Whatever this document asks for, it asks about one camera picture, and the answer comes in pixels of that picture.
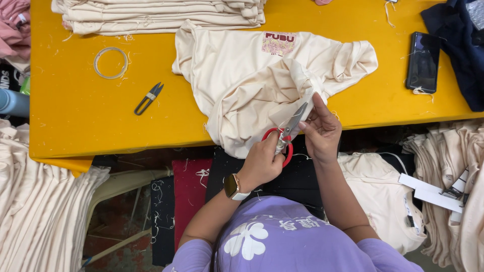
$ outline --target scissor blade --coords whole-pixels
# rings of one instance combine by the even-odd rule
[[[284,130],[284,136],[289,135],[291,131],[293,131],[294,128],[298,125],[306,108],[307,102],[304,102],[304,104],[299,107],[298,110],[296,110],[296,112],[292,115],[291,119],[289,119],[289,122],[287,123],[286,129]]]
[[[152,94],[154,94],[154,96],[158,96],[158,95],[159,95],[159,93],[161,92],[161,89],[163,89],[164,84],[163,84],[163,85],[161,85],[161,86],[160,86],[160,84],[161,84],[161,82],[158,82],[158,83],[157,83],[157,84],[156,84],[156,85],[155,85],[155,86],[154,86],[154,87],[151,89],[151,91],[150,91],[150,92],[151,92]]]

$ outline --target blue bottle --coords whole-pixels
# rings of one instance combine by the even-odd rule
[[[29,117],[30,96],[16,91],[0,89],[0,114]]]

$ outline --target white watch strap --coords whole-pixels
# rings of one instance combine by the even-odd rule
[[[244,200],[246,197],[248,197],[250,195],[250,192],[247,193],[247,194],[243,194],[243,193],[236,193],[232,199],[233,200]]]

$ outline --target smartwatch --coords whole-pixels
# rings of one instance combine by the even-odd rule
[[[236,174],[230,174],[224,180],[224,190],[228,198],[233,200],[244,200],[250,195],[250,192],[243,194],[240,192],[241,185]]]

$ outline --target yellow table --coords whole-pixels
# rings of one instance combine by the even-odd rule
[[[356,85],[329,99],[344,129],[484,117],[473,113],[460,94],[449,57],[440,55],[438,90],[414,95],[405,89],[410,34],[426,32],[420,11],[439,1],[402,0],[389,5],[392,28],[382,0],[270,0],[267,23],[257,31],[310,31],[341,42],[368,40],[379,67]],[[33,1],[30,156],[33,159],[130,153],[144,149],[210,145],[207,122],[183,76],[171,72],[174,34],[140,34],[134,40],[74,35],[50,11],[50,1]],[[93,69],[106,46],[129,53],[124,79],[107,80]],[[151,87],[165,84],[141,115],[133,113]],[[89,157],[79,163],[86,169]]]

